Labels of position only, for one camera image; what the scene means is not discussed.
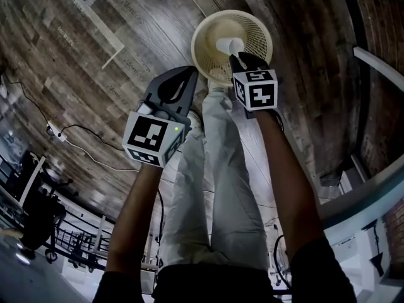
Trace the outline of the white power strip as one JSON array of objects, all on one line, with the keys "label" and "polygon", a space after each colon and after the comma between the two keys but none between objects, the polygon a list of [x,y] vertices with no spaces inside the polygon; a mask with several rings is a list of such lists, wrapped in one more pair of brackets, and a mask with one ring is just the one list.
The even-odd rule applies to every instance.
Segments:
[{"label": "white power strip", "polygon": [[61,142],[65,142],[68,139],[67,136],[51,121],[47,121],[47,132],[52,136],[55,136]]}]

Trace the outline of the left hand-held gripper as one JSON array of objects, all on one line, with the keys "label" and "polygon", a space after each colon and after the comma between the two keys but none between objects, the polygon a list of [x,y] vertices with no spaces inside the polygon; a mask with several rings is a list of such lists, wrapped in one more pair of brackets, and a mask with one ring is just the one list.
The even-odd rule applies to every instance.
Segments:
[{"label": "left hand-held gripper", "polygon": [[[151,80],[144,94],[149,102],[131,112],[126,123],[122,147],[130,159],[165,167],[190,131],[191,121],[186,115],[198,75],[195,66],[181,66]],[[166,105],[176,114],[157,105]]]}]

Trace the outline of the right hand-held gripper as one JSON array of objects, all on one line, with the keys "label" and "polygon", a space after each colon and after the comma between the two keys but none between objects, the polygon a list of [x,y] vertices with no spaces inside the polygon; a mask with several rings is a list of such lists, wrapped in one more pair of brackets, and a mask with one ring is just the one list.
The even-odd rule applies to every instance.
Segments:
[{"label": "right hand-held gripper", "polygon": [[278,105],[278,80],[268,63],[248,52],[239,58],[229,56],[236,99],[248,111],[275,109]]}]

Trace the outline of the light blue table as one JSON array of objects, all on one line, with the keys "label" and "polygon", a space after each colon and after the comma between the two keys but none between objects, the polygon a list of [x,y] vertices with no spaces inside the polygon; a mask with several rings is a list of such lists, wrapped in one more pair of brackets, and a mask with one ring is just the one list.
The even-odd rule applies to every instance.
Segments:
[{"label": "light blue table", "polygon": [[[355,189],[319,207],[325,234],[337,250],[337,258],[351,277],[358,303],[390,303],[403,287],[388,280],[389,248],[382,217],[404,196],[404,154]],[[370,259],[377,254],[373,230],[362,228],[377,220],[384,275]]]}]

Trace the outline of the person's black shirt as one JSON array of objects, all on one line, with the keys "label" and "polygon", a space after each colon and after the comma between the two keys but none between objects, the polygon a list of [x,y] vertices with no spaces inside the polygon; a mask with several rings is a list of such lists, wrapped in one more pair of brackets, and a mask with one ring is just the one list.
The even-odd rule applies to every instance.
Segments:
[{"label": "person's black shirt", "polygon": [[[324,237],[300,248],[291,264],[292,303],[356,303],[354,289]],[[179,264],[158,274],[154,303],[282,303],[267,272],[224,264]],[[129,275],[104,273],[93,303],[144,303]]]}]

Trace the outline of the person's light grey trousers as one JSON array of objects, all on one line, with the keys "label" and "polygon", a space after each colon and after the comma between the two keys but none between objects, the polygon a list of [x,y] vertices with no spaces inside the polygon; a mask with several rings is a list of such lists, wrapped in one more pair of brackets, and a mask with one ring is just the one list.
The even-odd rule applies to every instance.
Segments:
[{"label": "person's light grey trousers", "polygon": [[205,127],[192,129],[182,149],[159,250],[159,268],[226,264],[268,270],[266,232],[249,185],[227,89],[203,100]]}]

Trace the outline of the cream mesh waste basket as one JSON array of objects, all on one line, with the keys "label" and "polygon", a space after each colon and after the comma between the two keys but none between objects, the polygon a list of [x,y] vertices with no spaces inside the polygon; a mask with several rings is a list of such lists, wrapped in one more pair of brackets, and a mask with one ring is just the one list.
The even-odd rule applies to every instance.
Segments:
[{"label": "cream mesh waste basket", "polygon": [[223,86],[232,85],[229,56],[216,47],[217,40],[227,38],[240,38],[245,52],[254,54],[267,63],[271,61],[273,42],[262,21],[239,10],[219,11],[198,25],[191,40],[194,65],[209,81]]}]

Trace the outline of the person's left forearm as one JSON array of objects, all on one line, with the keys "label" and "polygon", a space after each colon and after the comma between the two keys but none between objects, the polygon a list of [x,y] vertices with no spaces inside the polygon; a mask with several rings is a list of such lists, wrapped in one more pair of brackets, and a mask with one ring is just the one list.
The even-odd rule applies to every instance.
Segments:
[{"label": "person's left forearm", "polygon": [[106,272],[140,278],[141,260],[150,230],[163,168],[143,164],[124,202],[109,242]]}]

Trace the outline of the white paper cup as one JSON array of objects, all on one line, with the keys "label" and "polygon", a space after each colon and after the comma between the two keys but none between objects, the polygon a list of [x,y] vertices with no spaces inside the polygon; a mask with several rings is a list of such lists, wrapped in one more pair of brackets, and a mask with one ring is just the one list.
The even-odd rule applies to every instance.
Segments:
[{"label": "white paper cup", "polygon": [[224,37],[216,41],[216,48],[228,56],[238,57],[240,52],[244,52],[244,42],[239,37]]}]

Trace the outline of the black office chair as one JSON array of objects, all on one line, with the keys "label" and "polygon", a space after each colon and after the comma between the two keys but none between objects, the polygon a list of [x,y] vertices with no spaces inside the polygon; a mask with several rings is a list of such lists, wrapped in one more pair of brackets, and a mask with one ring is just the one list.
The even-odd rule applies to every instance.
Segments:
[{"label": "black office chair", "polygon": [[[15,187],[17,194],[21,195],[20,199],[39,163],[34,155],[30,151],[25,151],[20,161],[21,171]],[[54,240],[54,229],[59,228],[67,214],[65,207],[55,196],[51,197],[39,191],[40,183],[40,177],[35,177],[23,205],[28,216],[25,217],[23,228],[16,236],[21,242],[21,254],[29,261],[35,259],[35,251],[43,246],[49,237]]]}]

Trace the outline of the person's right forearm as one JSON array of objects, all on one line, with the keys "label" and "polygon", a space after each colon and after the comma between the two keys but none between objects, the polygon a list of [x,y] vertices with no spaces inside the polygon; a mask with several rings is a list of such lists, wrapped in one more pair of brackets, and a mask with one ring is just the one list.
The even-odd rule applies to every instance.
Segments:
[{"label": "person's right forearm", "polygon": [[324,236],[315,195],[290,143],[273,115],[255,113],[270,169],[271,183],[288,258]]}]

